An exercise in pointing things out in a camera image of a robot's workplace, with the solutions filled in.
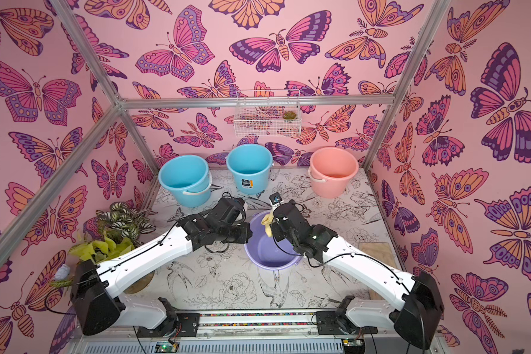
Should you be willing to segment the yellow cleaning cloth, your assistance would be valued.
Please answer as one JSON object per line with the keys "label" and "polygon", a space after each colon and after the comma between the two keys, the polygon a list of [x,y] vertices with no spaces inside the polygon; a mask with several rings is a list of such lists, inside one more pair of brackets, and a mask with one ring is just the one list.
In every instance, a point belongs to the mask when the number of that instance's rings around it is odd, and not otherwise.
{"label": "yellow cleaning cloth", "polygon": [[271,229],[271,225],[273,221],[274,221],[273,212],[268,213],[261,220],[261,224],[264,226],[265,233],[268,237],[273,237],[273,231]]}

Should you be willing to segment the purple plastic bucket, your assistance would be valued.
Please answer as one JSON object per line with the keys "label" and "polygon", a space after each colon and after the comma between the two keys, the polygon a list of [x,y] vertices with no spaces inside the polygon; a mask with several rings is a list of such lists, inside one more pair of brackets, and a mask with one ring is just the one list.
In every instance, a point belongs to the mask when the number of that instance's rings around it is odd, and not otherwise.
{"label": "purple plastic bucket", "polygon": [[267,236],[265,226],[261,224],[267,214],[268,212],[258,213],[250,221],[252,237],[245,245],[249,259],[255,265],[269,271],[280,271],[297,265],[302,256],[293,250],[288,240],[276,241],[273,237]]}

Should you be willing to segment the light blue bucket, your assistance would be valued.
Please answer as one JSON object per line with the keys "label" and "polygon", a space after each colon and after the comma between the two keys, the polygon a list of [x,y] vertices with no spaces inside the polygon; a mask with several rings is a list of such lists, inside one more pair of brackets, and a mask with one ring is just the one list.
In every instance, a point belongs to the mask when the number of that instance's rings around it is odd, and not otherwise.
{"label": "light blue bucket", "polygon": [[227,156],[227,168],[232,173],[234,183],[246,195],[265,191],[273,164],[271,152],[257,144],[237,146]]}
{"label": "light blue bucket", "polygon": [[208,163],[200,156],[171,159],[160,168],[158,180],[183,207],[200,207],[211,196],[212,174]]}

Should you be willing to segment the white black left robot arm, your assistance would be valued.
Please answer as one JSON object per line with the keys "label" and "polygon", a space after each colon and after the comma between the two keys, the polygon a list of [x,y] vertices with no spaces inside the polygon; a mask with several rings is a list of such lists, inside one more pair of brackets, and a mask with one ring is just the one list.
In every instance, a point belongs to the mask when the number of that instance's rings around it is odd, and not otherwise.
{"label": "white black left robot arm", "polygon": [[160,237],[98,265],[87,260],[75,270],[70,299],[81,331],[94,336],[111,327],[135,327],[148,338],[174,336],[179,320],[171,303],[128,296],[135,282],[177,258],[216,242],[246,244],[252,237],[242,198],[224,196],[205,215],[179,219]]}

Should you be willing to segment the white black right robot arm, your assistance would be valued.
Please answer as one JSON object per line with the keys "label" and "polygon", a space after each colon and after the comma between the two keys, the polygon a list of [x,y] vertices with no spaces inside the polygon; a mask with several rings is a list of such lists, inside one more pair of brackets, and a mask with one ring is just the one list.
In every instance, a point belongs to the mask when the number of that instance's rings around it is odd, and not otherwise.
{"label": "white black right robot arm", "polygon": [[396,269],[355,248],[336,231],[309,224],[296,202],[284,201],[279,193],[269,200],[274,240],[288,240],[299,256],[354,277],[385,300],[373,309],[355,299],[342,301],[340,308],[348,323],[392,328],[411,346],[430,349],[445,309],[437,281],[430,274]]}

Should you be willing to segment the pink plastic bucket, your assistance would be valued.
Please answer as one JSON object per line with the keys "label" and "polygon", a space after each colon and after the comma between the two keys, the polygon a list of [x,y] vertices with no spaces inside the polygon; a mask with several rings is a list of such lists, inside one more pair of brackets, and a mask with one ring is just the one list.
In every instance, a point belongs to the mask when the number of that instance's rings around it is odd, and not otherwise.
{"label": "pink plastic bucket", "polygon": [[335,199],[358,173],[356,158],[338,147],[322,147],[311,155],[308,177],[317,196]]}

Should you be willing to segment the potted green leafy plant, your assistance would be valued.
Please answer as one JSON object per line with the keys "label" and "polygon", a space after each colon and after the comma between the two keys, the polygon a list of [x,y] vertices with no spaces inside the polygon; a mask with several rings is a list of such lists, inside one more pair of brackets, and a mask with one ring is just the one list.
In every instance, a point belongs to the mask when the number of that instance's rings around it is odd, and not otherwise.
{"label": "potted green leafy plant", "polygon": [[136,209],[125,202],[114,202],[109,210],[98,210],[85,227],[81,243],[69,249],[78,263],[90,260],[98,265],[133,251],[140,245],[140,236],[156,227],[147,217],[147,209]]}

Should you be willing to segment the small green succulent plant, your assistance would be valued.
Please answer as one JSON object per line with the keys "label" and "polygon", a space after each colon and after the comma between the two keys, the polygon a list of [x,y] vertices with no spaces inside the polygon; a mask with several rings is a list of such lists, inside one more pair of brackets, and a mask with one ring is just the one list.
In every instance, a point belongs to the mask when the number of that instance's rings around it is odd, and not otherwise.
{"label": "small green succulent plant", "polygon": [[296,112],[293,112],[293,111],[289,111],[289,112],[285,112],[283,114],[283,119],[284,120],[295,120],[298,118],[298,115]]}

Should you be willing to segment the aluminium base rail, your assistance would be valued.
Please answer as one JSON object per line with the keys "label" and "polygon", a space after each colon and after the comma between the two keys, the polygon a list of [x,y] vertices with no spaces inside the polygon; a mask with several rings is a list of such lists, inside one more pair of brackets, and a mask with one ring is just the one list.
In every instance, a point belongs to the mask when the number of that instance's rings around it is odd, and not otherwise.
{"label": "aluminium base rail", "polygon": [[322,327],[315,310],[187,311],[179,334],[143,338],[117,327],[79,335],[68,353],[420,353],[391,330],[365,327],[344,334]]}

